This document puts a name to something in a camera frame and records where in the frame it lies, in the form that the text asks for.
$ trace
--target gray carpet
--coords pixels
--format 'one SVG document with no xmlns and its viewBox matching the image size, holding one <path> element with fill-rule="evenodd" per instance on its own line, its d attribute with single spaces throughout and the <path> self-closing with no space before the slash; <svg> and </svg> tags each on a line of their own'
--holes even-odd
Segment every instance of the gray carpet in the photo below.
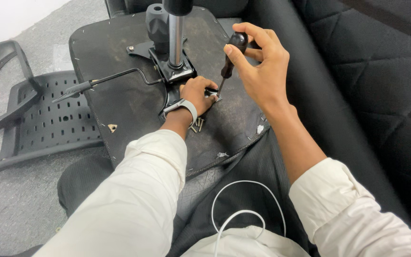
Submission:
<svg viewBox="0 0 411 257">
<path fill-rule="evenodd" d="M 26 53 L 34 75 L 53 71 L 53 48 L 68 43 L 79 27 L 108 19 L 103 0 L 72 0 L 14 38 Z M 23 80 L 15 59 L 0 72 L 0 114 L 10 88 Z M 0 148 L 3 131 L 0 130 Z M 66 222 L 56 184 L 62 171 L 87 155 L 106 156 L 103 147 L 50 155 L 0 172 L 0 255 L 43 244 Z"/>
</svg>

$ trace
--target left hand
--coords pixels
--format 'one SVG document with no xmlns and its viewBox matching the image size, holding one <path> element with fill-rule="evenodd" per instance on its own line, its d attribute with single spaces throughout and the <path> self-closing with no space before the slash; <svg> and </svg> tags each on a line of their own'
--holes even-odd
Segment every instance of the left hand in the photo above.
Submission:
<svg viewBox="0 0 411 257">
<path fill-rule="evenodd" d="M 196 108 L 198 117 L 205 113 L 214 102 L 218 100 L 217 96 L 204 96 L 205 88 L 218 89 L 218 85 L 210 79 L 205 79 L 202 76 L 197 76 L 194 79 L 189 79 L 186 85 L 180 86 L 180 98 L 190 101 Z"/>
</svg>

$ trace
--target white wall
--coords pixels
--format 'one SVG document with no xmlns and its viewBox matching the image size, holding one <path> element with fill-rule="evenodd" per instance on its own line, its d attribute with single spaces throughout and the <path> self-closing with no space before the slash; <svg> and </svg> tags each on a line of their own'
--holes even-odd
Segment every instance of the white wall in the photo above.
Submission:
<svg viewBox="0 0 411 257">
<path fill-rule="evenodd" d="M 0 0 L 0 41 L 8 40 L 70 0 Z"/>
</svg>

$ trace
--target fingernail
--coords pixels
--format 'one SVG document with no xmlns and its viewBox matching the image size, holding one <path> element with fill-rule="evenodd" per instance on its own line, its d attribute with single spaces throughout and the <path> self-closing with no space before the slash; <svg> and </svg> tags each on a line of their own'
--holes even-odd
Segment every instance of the fingernail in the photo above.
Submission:
<svg viewBox="0 0 411 257">
<path fill-rule="evenodd" d="M 231 52 L 232 52 L 232 47 L 231 47 L 230 45 L 225 45 L 224 50 L 225 50 L 225 53 L 226 53 L 227 55 L 230 55 Z"/>
</svg>

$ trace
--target black leather sofa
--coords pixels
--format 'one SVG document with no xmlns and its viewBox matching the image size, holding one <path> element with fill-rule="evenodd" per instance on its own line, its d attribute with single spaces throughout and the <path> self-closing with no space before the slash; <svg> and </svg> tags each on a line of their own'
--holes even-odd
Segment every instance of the black leather sofa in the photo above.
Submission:
<svg viewBox="0 0 411 257">
<path fill-rule="evenodd" d="M 106 0 L 109 16 L 161 0 Z M 290 53 L 287 91 L 325 153 L 411 227 L 411 3 L 195 0 L 228 34 L 273 29 Z"/>
</svg>

